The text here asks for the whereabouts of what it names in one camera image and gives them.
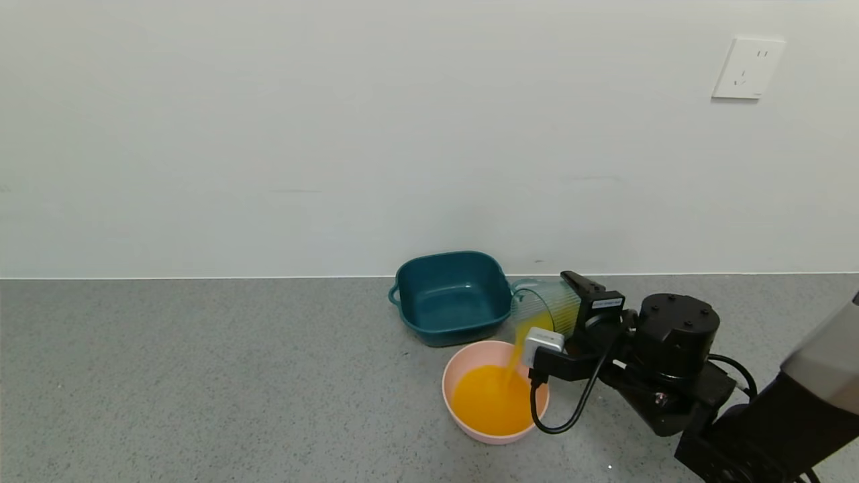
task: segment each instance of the orange juice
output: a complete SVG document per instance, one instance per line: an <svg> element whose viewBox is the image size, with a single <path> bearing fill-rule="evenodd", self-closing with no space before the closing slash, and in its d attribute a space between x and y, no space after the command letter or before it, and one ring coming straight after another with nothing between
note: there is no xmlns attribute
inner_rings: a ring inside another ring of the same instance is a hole
<svg viewBox="0 0 859 483"><path fill-rule="evenodd" d="M525 338L528 336L528 331L531 330L531 327L553 330L555 326L551 320L549 312L540 312L534 317L526 319L516 326L516 347L513 350L513 356L510 357L510 361L507 363L507 368L505 370L507 379L513 375L516 370L516 366L522 359L522 349L525 347Z"/></svg>
<svg viewBox="0 0 859 483"><path fill-rule="evenodd" d="M485 365L468 371L457 384L450 407L454 414L476 431L492 436L507 436L531 425L531 390L518 373Z"/></svg>

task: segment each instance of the black cable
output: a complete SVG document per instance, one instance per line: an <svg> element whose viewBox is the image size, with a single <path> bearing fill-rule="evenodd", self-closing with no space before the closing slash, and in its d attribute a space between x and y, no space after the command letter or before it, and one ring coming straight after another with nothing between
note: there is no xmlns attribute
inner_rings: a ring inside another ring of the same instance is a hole
<svg viewBox="0 0 859 483"><path fill-rule="evenodd" d="M542 382L531 381L531 419L533 419L534 425L536 425L540 431L548 434L560 434L573 427L576 421L579 420L579 417L582 416L582 411L585 408L585 403L588 402L591 390L594 388L594 384L596 384L597 376L600 374L600 369L602 369L602 365L606 363L609 352L612 351L612 345L613 344L608 346L606 351L603 352L602 357L600 357L600 361L596 363L596 369L594 369L594 373L591 374L590 379L588 379L588 384L585 385L584 392L579 396L579 403L576 404L576 410L573 412L573 415L566 423L563 423L558 427L550 428L539 421L539 416L537 415L537 388L540 387Z"/></svg>
<svg viewBox="0 0 859 483"><path fill-rule="evenodd" d="M813 469L809 468L808 471L806 471L806 476L808 477L808 481L811 481L811 483L820 483L820 478L817 477L817 474Z"/></svg>
<svg viewBox="0 0 859 483"><path fill-rule="evenodd" d="M758 384L755 383L754 377L752 377L752 373L749 372L749 370L746 369L743 366L743 364L738 363L737 361L733 360L732 358L720 356L719 354L710 354L707 358L711 361L717 361L717 362L725 363L725 364L733 367L734 369L737 369L740 372L740 374L742 374L743 377L746 378L746 385L748 385L748 390L743 391L743 392L749 396L749 399L753 399L753 398L758 397Z"/></svg>

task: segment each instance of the white wall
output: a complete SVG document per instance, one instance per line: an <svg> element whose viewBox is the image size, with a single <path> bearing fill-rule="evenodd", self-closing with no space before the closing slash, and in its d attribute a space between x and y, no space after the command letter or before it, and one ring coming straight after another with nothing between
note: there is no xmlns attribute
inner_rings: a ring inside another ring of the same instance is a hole
<svg viewBox="0 0 859 483"><path fill-rule="evenodd" d="M788 41L713 102L736 34ZM0 275L856 271L859 3L0 0Z"/></svg>

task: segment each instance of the pink plastic bowl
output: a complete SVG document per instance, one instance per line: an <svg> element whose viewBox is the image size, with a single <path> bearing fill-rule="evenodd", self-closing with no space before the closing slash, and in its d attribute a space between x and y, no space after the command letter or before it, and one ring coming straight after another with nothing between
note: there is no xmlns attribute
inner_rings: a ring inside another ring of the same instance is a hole
<svg viewBox="0 0 859 483"><path fill-rule="evenodd" d="M442 376L442 396L444 396L444 405L448 407L448 412L456 421L456 424L470 437L486 443L486 444L507 444L522 439L530 430L534 428L533 423L528 428L519 431L515 434L507 436L493 436L480 431L475 431L468 425L462 422L454 411L450 408L450 399L454 397L454 389L460 383L462 377L472 369L484 365L497 365L506 367L510 356L513 354L513 344L502 342L500 340L482 340L474 344L466 345L459 352L455 353L448 366L444 368L444 376ZM522 377L528 379L528 368L522 364L516 367ZM537 413L542 418L546 408L549 406L549 385L543 384L537 389Z"/></svg>

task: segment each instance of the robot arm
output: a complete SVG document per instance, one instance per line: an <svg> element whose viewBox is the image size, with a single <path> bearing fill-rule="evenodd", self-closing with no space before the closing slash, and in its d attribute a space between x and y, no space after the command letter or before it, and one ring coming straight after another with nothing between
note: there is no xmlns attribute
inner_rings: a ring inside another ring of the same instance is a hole
<svg viewBox="0 0 859 483"><path fill-rule="evenodd" d="M599 377L655 434L683 432L674 455L704 481L792 483L859 436L859 294L802 341L760 395L750 391L749 404L717 418L736 382L712 362L727 358L710 354L720 319L708 303L654 294L635 312L616 291L561 276L581 298L576 327L566 354L540 347L535 334L538 348L523 357L532 386L548 376Z"/></svg>

